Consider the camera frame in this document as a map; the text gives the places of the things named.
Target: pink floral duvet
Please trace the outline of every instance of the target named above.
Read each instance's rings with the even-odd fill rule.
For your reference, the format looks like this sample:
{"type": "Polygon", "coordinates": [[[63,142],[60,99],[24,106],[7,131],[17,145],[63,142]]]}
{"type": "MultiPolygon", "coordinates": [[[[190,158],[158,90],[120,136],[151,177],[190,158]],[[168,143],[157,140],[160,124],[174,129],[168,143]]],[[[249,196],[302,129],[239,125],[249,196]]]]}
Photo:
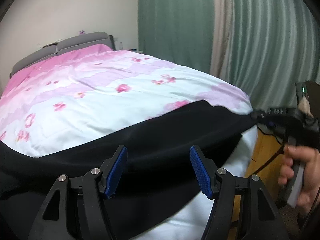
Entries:
{"type": "Polygon", "coordinates": [[[98,44],[20,70],[0,99],[0,140],[41,157],[101,138],[197,100],[238,114],[240,89],[200,71],[98,44]]]}

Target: metal screw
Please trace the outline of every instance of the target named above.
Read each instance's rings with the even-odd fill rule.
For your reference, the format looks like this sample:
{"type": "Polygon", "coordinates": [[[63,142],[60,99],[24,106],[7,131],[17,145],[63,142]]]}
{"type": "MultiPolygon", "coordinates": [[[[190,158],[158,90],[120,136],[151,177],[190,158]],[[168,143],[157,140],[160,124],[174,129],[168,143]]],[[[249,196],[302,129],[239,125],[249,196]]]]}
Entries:
{"type": "Polygon", "coordinates": [[[260,178],[259,178],[258,175],[253,174],[253,175],[251,176],[251,179],[253,179],[253,180],[255,180],[255,181],[258,181],[260,178]]]}
{"type": "Polygon", "coordinates": [[[91,170],[91,173],[94,174],[94,175],[98,174],[99,172],[100,172],[99,168],[94,168],[94,169],[91,170]]]}
{"type": "Polygon", "coordinates": [[[66,178],[67,178],[66,175],[60,175],[59,178],[58,178],[58,180],[61,181],[61,182],[63,182],[63,181],[66,180],[66,178]]]}
{"type": "Polygon", "coordinates": [[[227,171],[224,169],[224,168],[219,168],[218,170],[218,173],[221,174],[221,175],[224,175],[227,173],[227,171]]]}

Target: human hand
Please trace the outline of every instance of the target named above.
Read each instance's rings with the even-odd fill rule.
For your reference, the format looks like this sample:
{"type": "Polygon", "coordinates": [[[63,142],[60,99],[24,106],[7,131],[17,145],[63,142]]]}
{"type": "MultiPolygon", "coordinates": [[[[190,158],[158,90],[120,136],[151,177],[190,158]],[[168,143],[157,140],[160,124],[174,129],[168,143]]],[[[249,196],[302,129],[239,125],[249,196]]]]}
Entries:
{"type": "Polygon", "coordinates": [[[306,146],[284,147],[283,165],[278,179],[279,185],[287,184],[294,176],[293,160],[301,160],[306,163],[304,169],[304,183],[298,197],[297,208],[302,215],[307,215],[316,198],[320,186],[320,154],[319,151],[306,146]]]}

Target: blue gripper pad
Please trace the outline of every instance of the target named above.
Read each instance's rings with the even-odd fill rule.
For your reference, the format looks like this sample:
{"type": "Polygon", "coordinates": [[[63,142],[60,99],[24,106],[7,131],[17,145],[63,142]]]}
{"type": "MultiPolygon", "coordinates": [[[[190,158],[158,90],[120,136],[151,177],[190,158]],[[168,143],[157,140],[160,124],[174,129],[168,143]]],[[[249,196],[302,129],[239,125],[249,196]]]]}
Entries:
{"type": "Polygon", "coordinates": [[[204,164],[202,163],[201,158],[199,157],[198,152],[194,146],[190,148],[189,155],[193,170],[195,171],[202,193],[205,194],[207,198],[212,199],[213,191],[211,189],[210,176],[207,173],[204,164]]]}
{"type": "Polygon", "coordinates": [[[123,147],[121,153],[119,154],[115,164],[113,165],[108,178],[105,195],[108,199],[116,192],[121,175],[124,171],[125,165],[128,160],[128,151],[126,147],[123,147]]]}

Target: green curtain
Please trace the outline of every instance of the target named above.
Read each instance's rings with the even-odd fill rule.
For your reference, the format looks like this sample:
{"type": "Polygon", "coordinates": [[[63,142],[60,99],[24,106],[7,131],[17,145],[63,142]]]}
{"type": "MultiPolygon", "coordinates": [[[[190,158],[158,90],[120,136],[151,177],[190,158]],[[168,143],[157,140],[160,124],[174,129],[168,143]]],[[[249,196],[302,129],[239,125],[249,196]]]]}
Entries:
{"type": "Polygon", "coordinates": [[[139,0],[139,49],[208,73],[213,0],[139,0]]]}
{"type": "Polygon", "coordinates": [[[302,0],[233,0],[221,79],[254,108],[295,106],[295,82],[320,82],[320,28],[302,0]]]}

